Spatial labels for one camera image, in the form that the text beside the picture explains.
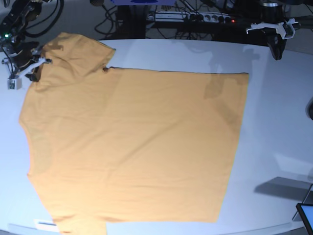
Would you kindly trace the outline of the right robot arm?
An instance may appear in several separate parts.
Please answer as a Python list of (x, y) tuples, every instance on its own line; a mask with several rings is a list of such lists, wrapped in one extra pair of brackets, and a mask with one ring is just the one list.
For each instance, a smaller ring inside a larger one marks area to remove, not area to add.
[(1, 63), (8, 66), (11, 83), (19, 74), (38, 80), (28, 67), (41, 60), (41, 48), (38, 42), (26, 42), (25, 38), (29, 22), (37, 19), (41, 10), (42, 1), (16, 0), (0, 23), (0, 48), (6, 56)]

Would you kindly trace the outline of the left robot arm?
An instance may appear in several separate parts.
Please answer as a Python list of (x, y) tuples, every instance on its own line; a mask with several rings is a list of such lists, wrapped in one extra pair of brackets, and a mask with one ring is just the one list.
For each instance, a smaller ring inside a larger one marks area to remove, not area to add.
[(285, 19), (282, 4), (271, 0), (261, 0), (259, 5), (262, 23), (280, 25), (278, 29), (266, 27), (261, 30), (265, 34), (265, 39), (273, 58), (280, 60), (286, 46), (286, 41), (293, 35), (293, 31), (291, 26), (287, 24), (288, 19)]

